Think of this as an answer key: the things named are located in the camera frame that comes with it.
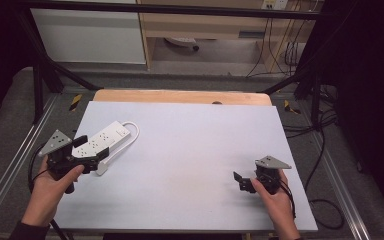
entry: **sleeve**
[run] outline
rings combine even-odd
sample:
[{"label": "sleeve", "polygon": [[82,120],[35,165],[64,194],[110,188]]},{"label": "sleeve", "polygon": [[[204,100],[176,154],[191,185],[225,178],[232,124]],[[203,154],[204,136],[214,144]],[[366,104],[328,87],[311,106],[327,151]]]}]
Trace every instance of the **sleeve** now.
[{"label": "sleeve", "polygon": [[9,240],[45,240],[49,226],[36,227],[18,221],[16,227],[11,233]]}]

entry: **white cabinet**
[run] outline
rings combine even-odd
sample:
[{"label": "white cabinet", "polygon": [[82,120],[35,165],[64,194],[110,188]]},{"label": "white cabinet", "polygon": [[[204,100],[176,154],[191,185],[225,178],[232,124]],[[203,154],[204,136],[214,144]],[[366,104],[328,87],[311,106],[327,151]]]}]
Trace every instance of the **white cabinet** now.
[{"label": "white cabinet", "polygon": [[145,64],[137,13],[47,9],[32,9],[32,13],[46,51],[54,61]]}]

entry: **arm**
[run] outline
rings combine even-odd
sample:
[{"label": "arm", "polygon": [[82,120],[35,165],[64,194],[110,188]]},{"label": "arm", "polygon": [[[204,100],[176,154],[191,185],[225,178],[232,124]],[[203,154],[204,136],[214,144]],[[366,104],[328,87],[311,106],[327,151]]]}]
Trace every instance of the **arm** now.
[{"label": "arm", "polygon": [[[46,161],[47,157],[43,159],[39,173],[48,168]],[[17,224],[10,239],[44,239],[64,191],[77,180],[83,169],[84,166],[77,166],[58,181],[55,181],[47,171],[38,176],[24,216]],[[29,238],[24,238],[25,235],[19,235],[20,233],[27,234]]]},{"label": "arm", "polygon": [[[280,177],[285,184],[288,179],[282,170],[279,170]],[[269,212],[273,226],[279,235],[279,239],[299,239],[300,234],[292,217],[291,203],[288,195],[279,189],[274,195],[271,195],[264,186],[257,180],[252,178],[251,183],[258,192]]]}]

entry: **white cable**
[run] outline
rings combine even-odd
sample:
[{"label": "white cable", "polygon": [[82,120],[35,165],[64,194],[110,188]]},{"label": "white cable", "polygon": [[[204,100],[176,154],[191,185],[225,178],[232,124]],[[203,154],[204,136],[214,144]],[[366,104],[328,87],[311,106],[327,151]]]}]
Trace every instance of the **white cable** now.
[{"label": "white cable", "polygon": [[102,162],[104,164],[108,164],[108,162],[110,162],[119,152],[123,151],[126,147],[132,145],[132,143],[134,143],[136,141],[136,139],[139,137],[140,129],[139,129],[138,125],[136,125],[133,122],[124,122],[121,125],[125,126],[125,125],[128,125],[128,124],[131,124],[131,125],[135,126],[135,128],[136,128],[136,136],[132,139],[132,141],[130,141],[129,143],[127,143],[126,145],[124,145],[120,149],[117,149],[117,151],[111,153],[111,155],[108,156],[105,160],[102,160]]}]

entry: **gray carpet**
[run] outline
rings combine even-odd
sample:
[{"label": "gray carpet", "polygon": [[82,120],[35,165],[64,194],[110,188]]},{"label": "gray carpet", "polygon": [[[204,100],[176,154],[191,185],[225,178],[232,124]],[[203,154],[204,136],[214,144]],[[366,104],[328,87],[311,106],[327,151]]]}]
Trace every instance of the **gray carpet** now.
[{"label": "gray carpet", "polygon": [[[84,73],[90,82],[108,88],[146,88],[146,89],[183,89],[183,90],[215,90],[215,91],[244,91],[255,92],[272,85],[276,79],[217,76],[178,76],[151,74],[90,74]],[[93,97],[93,92],[83,94],[75,112],[68,111],[75,92],[70,90],[77,87],[71,81],[65,81],[69,86],[67,92],[58,98],[57,107],[53,110],[47,124],[42,130],[35,146],[45,142],[49,136],[59,129],[69,137],[74,136],[87,102]],[[294,86],[288,86],[280,94],[273,95],[273,104],[278,107],[281,121],[285,125],[305,126],[306,121],[300,114],[286,112],[283,108],[283,97],[289,96]],[[21,72],[14,79],[14,84],[8,93],[0,110],[0,177],[6,170],[12,157],[26,136],[33,120],[33,99],[31,75]],[[360,174],[355,161],[344,139],[341,129],[332,125],[326,128],[327,147],[335,160],[335,164],[347,183],[347,187],[373,239],[384,239],[384,200],[369,175]],[[317,157],[316,148],[311,135],[303,135],[289,140],[292,154],[297,164],[301,180],[305,182]],[[10,191],[0,207],[0,233],[9,233],[15,222],[21,218],[29,199],[27,189],[27,162],[18,173]],[[309,199],[324,198],[337,203],[335,193],[322,165],[319,166],[308,190]],[[314,215],[329,224],[338,223],[337,213],[329,206],[316,204]],[[346,223],[340,230],[329,230],[319,226],[319,231],[304,234],[312,239],[353,239],[351,230]]]}]

